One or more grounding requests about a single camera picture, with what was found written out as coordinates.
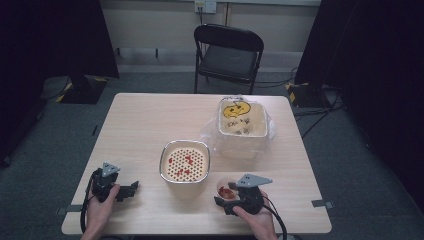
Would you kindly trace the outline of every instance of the chair leg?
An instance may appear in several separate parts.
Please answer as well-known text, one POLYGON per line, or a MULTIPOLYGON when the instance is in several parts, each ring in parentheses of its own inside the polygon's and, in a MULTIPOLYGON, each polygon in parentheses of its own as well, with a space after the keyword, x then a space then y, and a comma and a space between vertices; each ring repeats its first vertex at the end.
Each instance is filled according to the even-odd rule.
POLYGON ((252 84, 250 84, 249 95, 252 95, 252 93, 253 93, 253 86, 254 85, 255 85, 255 82, 252 82, 252 84))
POLYGON ((199 79, 199 74, 197 71, 194 73, 194 94, 197 94, 197 81, 199 79))

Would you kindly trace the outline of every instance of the black curtain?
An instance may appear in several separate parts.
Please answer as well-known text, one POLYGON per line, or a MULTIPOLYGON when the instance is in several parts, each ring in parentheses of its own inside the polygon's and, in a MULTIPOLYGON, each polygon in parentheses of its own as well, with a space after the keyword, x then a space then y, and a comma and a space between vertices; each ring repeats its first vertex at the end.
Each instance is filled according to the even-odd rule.
POLYGON ((296 83, 342 89, 367 142, 424 211, 424 1, 323 0, 296 83))
POLYGON ((0 2, 0 157, 44 81, 71 72, 119 78, 98 0, 0 2))

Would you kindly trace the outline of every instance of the wrist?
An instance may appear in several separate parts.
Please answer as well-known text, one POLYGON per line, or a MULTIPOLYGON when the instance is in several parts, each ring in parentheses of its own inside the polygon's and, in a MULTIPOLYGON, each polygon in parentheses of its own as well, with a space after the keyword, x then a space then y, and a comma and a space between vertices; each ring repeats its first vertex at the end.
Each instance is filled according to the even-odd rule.
POLYGON ((96 240, 100 239, 103 233, 103 227, 101 225, 98 226, 87 226, 84 234, 81 237, 81 240, 96 240))
POLYGON ((259 240, 279 240, 275 233, 269 233, 258 238, 259 240))

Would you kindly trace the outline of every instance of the gray carpet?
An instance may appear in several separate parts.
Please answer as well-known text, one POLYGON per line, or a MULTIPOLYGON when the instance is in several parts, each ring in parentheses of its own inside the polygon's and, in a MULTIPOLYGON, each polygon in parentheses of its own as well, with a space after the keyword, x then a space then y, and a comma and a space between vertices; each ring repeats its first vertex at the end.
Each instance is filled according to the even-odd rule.
MULTIPOLYGON (((258 82, 290 76, 260 73, 258 82)), ((66 78, 47 80, 43 96, 54 96, 65 82, 66 78)), ((193 73, 128 73, 111 79, 96 105, 57 104, 51 98, 43 117, 11 155, 11 166, 0 169, 0 239, 78 239, 62 234, 64 217, 57 216, 56 210, 71 202, 113 97, 119 92, 192 93, 193 82, 193 73)), ((258 83, 254 94, 287 95, 284 86, 275 85, 258 83)), ((200 89, 247 92, 246 87, 217 81, 209 86, 202 81, 200 89)), ((334 100, 335 93, 328 92, 328 98, 334 100)), ((296 113, 308 110, 316 109, 293 109, 296 113)), ((297 117, 300 133, 321 116, 297 117)), ((305 136, 304 144, 323 198, 335 208, 328 210, 333 225, 329 234, 301 238, 424 239, 422 214, 392 171, 366 148, 345 109, 320 121, 305 136)))

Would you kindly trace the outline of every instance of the yellow smiley face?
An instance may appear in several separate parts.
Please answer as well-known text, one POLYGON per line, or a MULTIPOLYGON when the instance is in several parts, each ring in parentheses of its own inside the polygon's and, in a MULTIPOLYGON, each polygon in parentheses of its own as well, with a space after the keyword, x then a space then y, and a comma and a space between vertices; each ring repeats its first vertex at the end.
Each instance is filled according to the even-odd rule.
POLYGON ((250 111, 250 105, 247 102, 238 101, 234 105, 228 106, 222 112, 226 118, 238 117, 250 111))

